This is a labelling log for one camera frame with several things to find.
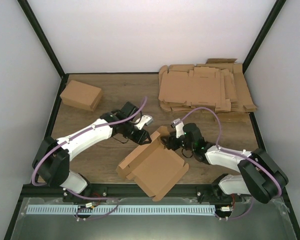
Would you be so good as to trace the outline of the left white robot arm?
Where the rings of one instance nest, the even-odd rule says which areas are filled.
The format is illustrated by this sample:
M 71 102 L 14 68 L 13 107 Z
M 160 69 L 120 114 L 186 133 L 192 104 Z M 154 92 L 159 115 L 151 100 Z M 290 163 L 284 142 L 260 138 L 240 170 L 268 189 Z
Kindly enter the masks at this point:
M 32 163 L 31 183 L 36 187 L 61 187 L 79 201 L 87 202 L 92 196 L 91 185 L 85 177 L 70 169 L 70 162 L 91 146 L 117 134 L 138 145 L 150 144 L 150 134 L 144 127 L 152 121 L 152 116 L 143 114 L 141 107 L 128 101 L 121 109 L 102 114 L 75 133 L 58 139 L 47 136 Z

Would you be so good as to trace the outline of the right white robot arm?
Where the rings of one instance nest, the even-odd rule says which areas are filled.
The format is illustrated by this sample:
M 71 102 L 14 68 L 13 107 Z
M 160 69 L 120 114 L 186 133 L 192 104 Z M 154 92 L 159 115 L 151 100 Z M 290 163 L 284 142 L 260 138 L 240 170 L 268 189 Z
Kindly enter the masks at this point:
M 238 194 L 250 195 L 267 204 L 281 196 L 289 182 L 287 175 L 263 149 L 239 151 L 218 147 L 204 139 L 195 123 L 184 124 L 178 120 L 172 127 L 171 133 L 160 138 L 167 149 L 191 151 L 200 163 L 222 166 L 238 173 L 224 174 L 214 181 L 216 186 L 212 188 L 212 195 L 219 202 L 231 194 Z

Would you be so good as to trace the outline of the folded brown cardboard box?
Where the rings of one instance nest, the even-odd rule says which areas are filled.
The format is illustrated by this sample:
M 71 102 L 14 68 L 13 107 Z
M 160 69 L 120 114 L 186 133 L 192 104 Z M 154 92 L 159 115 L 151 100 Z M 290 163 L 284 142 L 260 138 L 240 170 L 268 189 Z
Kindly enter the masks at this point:
M 94 112 L 103 96 L 103 90 L 76 80 L 71 80 L 60 94 L 62 102 L 70 107 Z

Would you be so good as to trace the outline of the stack of flat cardboard blanks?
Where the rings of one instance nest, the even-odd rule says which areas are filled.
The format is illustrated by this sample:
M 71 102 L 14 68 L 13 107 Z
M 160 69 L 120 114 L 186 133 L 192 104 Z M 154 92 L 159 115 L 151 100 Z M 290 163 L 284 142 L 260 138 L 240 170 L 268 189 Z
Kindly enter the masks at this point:
M 244 121 L 255 112 L 243 64 L 235 58 L 209 58 L 206 63 L 164 65 L 158 73 L 160 107 L 166 112 L 208 108 L 224 122 Z

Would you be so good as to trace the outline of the black aluminium frame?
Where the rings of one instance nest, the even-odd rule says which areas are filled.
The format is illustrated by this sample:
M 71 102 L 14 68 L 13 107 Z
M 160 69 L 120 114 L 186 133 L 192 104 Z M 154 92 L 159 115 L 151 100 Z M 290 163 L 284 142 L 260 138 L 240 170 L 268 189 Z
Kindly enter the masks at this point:
M 53 138 L 52 131 L 62 99 L 57 96 L 43 141 L 34 157 L 34 174 L 21 190 L 22 198 L 61 197 L 77 204 L 78 220 L 94 220 L 124 212 L 122 199 L 148 197 L 159 202 L 165 197 L 195 198 L 214 206 L 214 217 L 230 221 L 232 201 L 244 197 L 250 202 L 268 204 L 283 197 L 288 177 L 266 152 L 261 137 L 258 148 L 230 150 L 212 143 L 195 123 L 176 119 L 148 132 L 151 121 L 142 106 L 126 102 L 122 107 L 101 114 L 93 123 L 66 137 Z M 136 143 L 118 164 L 116 172 L 129 184 L 91 183 L 82 174 L 71 171 L 70 162 L 82 151 L 116 135 Z M 210 184 L 179 184 L 189 165 L 184 151 L 202 164 L 224 164 L 236 174 L 224 173 Z

